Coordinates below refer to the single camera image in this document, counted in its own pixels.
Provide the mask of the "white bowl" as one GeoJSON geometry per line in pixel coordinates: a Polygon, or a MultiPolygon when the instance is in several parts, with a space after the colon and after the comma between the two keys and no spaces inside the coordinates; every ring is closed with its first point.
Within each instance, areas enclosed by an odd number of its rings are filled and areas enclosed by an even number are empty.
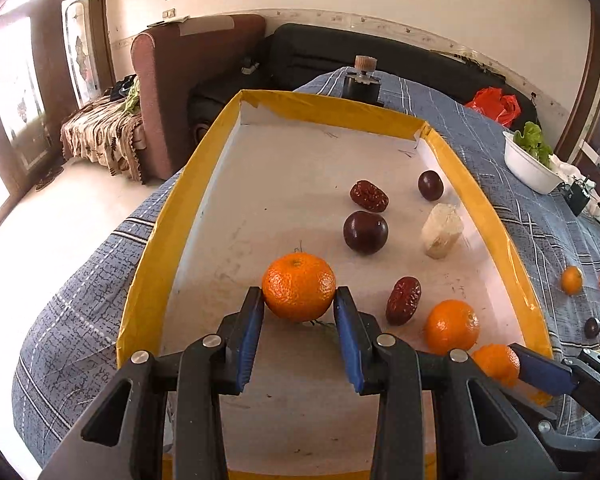
{"type": "Polygon", "coordinates": [[[562,179],[553,170],[541,164],[514,141],[514,136],[503,131],[505,139],[504,160],[509,171],[524,185],[541,195],[550,194],[562,179]]]}

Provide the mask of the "small dark plum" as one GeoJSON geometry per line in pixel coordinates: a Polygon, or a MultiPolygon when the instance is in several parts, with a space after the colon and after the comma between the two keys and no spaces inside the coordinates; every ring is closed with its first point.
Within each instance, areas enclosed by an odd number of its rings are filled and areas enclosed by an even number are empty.
{"type": "Polygon", "coordinates": [[[444,192],[444,184],[440,176],[434,170],[424,171],[417,181],[420,194],[425,200],[435,202],[444,192]]]}

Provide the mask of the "red plastic bag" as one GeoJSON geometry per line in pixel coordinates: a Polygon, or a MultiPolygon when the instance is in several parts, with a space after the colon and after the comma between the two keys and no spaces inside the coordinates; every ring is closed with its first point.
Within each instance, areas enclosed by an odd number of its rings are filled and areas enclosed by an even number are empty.
{"type": "Polygon", "coordinates": [[[502,89],[495,87],[478,90],[465,106],[504,127],[513,125],[514,120],[521,114],[517,97],[504,94],[502,89]]]}

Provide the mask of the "black sofa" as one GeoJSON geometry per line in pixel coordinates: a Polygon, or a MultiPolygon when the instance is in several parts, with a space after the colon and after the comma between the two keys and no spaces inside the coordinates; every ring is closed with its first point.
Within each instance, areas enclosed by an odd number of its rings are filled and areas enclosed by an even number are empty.
{"type": "Polygon", "coordinates": [[[396,40],[357,32],[285,24],[261,40],[238,66],[196,84],[189,91],[187,119],[199,140],[228,101],[240,90],[296,90],[317,76],[344,67],[377,78],[383,70],[438,90],[466,105],[478,91],[499,88],[514,96],[520,114],[513,126],[538,122],[532,101],[506,84],[506,78],[464,56],[449,56],[396,40]]]}

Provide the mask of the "small mandarin orange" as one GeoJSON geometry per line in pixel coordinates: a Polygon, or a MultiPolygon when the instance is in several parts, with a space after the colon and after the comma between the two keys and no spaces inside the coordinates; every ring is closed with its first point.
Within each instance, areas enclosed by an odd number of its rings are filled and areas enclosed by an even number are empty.
{"type": "Polygon", "coordinates": [[[480,370],[501,385],[512,388],[519,377],[520,361],[506,344],[486,344],[472,354],[480,370]]]}

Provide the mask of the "large mandarin orange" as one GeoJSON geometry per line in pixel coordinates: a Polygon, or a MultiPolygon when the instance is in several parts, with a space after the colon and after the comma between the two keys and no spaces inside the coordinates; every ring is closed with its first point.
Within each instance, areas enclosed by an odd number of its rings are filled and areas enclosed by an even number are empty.
{"type": "Polygon", "coordinates": [[[293,252],[273,261],[263,274],[265,304],[274,315],[293,323],[317,320],[329,309],[336,276],[322,258],[293,252]]]}

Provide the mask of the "large dark plum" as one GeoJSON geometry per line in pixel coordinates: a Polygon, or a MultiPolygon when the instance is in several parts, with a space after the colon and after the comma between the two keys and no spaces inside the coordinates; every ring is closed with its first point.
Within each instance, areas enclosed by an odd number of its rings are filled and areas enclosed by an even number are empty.
{"type": "Polygon", "coordinates": [[[343,239],[361,255],[373,255],[384,248],[389,236],[387,221],[380,214],[359,210],[344,220],[343,239]]]}

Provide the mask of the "blue plaid tablecloth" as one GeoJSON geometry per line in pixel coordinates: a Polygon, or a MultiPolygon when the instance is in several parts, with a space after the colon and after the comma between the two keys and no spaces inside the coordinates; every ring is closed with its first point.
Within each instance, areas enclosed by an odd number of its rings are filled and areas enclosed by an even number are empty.
{"type": "MultiPolygon", "coordinates": [[[[501,129],[443,93],[393,74],[380,77],[385,107],[422,118],[443,136],[490,200],[516,245],[538,297],[556,358],[600,351],[585,321],[600,320],[600,224],[575,216],[562,194],[541,195],[504,162],[501,129]],[[582,290],[560,287],[567,266],[582,290]]],[[[166,181],[144,200],[50,298],[24,338],[12,381],[10,419],[34,459],[45,464],[116,370],[114,345],[126,296],[160,211],[166,181]]]]}

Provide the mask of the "small black cup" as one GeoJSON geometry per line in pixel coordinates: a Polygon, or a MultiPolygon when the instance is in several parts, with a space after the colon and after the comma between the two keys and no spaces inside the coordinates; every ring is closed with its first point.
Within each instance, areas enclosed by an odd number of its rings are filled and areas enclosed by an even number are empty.
{"type": "Polygon", "coordinates": [[[565,186],[564,199],[572,213],[577,217],[588,206],[591,196],[585,185],[574,181],[565,186]]]}

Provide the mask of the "green lettuce leaves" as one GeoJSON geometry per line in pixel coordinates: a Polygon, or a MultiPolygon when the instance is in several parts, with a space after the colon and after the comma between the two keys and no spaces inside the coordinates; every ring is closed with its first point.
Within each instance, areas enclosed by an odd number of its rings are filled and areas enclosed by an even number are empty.
{"type": "Polygon", "coordinates": [[[535,122],[525,122],[522,130],[514,133],[514,142],[530,156],[547,168],[550,168],[550,156],[553,150],[545,142],[541,127],[535,122]]]}

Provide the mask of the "yellow-rimmed white tray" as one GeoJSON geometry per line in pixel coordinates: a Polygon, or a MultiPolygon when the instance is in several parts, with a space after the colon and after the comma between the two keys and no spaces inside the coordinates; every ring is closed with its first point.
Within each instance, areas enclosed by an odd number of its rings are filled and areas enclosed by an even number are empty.
{"type": "MultiPolygon", "coordinates": [[[[237,311],[289,258],[302,295],[321,278],[383,318],[399,278],[422,284],[391,333],[425,349],[441,301],[469,304],[478,344],[550,355],[518,250],[439,128],[376,106],[249,90],[215,119],[176,177],[135,272],[117,341],[181,351],[237,311]]],[[[348,381],[331,308],[266,310],[250,381],[221,401],[234,479],[363,479],[378,401],[348,381]]]]}

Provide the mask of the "patterned covered bench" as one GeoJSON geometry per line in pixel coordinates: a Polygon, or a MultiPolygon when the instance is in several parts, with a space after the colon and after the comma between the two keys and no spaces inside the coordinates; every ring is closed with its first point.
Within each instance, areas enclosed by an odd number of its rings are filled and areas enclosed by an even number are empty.
{"type": "Polygon", "coordinates": [[[100,98],[88,102],[60,127],[62,156],[80,158],[143,183],[140,153],[147,148],[140,114],[140,80],[119,80],[100,98]]]}

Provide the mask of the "black bottle with cork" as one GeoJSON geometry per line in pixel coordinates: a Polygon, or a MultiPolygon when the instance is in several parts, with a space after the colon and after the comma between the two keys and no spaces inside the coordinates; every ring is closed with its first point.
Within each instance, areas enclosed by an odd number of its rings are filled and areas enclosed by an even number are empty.
{"type": "Polygon", "coordinates": [[[379,106],[381,81],[374,75],[376,67],[376,58],[357,55],[352,72],[347,72],[344,77],[343,99],[379,106]]]}

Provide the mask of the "yellowish orange with stem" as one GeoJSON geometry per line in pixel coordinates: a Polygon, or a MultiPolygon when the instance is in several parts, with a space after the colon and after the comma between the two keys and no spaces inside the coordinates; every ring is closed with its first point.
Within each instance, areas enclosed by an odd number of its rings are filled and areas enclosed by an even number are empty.
{"type": "Polygon", "coordinates": [[[567,266],[560,278],[562,291],[569,295],[577,295],[583,287],[583,274],[577,266],[567,266]]]}

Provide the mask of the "white cloth pile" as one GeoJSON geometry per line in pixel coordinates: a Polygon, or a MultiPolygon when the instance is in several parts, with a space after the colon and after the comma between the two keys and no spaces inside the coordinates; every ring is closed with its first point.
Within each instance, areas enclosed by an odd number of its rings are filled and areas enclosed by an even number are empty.
{"type": "Polygon", "coordinates": [[[600,196],[595,191],[595,182],[556,155],[550,155],[550,169],[562,179],[562,196],[573,214],[577,217],[585,211],[600,224],[600,196]]]}

